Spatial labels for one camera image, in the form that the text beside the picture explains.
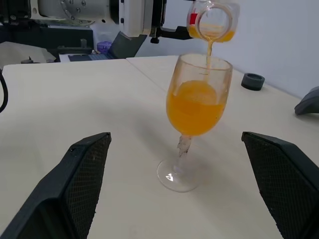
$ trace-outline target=white machine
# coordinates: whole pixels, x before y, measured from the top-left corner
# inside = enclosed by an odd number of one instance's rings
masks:
[[[190,39],[186,27],[162,28],[166,0],[0,0],[0,21],[18,24],[28,19],[70,19],[88,25],[94,21],[119,24],[128,37],[141,34],[152,37]]]

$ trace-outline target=purple object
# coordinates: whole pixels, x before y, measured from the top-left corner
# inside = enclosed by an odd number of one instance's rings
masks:
[[[106,53],[108,53],[111,45],[112,45],[112,43],[109,41],[102,41],[102,42],[99,42],[97,44],[97,48],[98,48],[99,52],[106,54]]]

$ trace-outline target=wine glass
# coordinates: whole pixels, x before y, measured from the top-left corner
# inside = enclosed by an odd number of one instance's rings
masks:
[[[179,56],[166,98],[168,119],[181,133],[179,157],[158,166],[159,180],[167,188],[188,192],[199,185],[198,169],[187,152],[192,137],[208,132],[223,115],[232,69],[230,63],[216,57]]]

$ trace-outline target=red label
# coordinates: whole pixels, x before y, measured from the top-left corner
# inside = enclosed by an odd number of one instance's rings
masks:
[[[190,15],[189,24],[190,24],[190,25],[194,25],[194,24],[195,24],[195,21],[196,21],[196,18],[197,18],[197,13],[192,13],[192,14]]]

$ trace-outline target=glass stem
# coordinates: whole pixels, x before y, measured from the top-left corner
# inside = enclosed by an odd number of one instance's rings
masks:
[[[174,173],[185,174],[189,167],[187,163],[187,153],[191,144],[191,136],[181,135],[179,138],[178,148],[179,154],[176,164],[174,165]]]

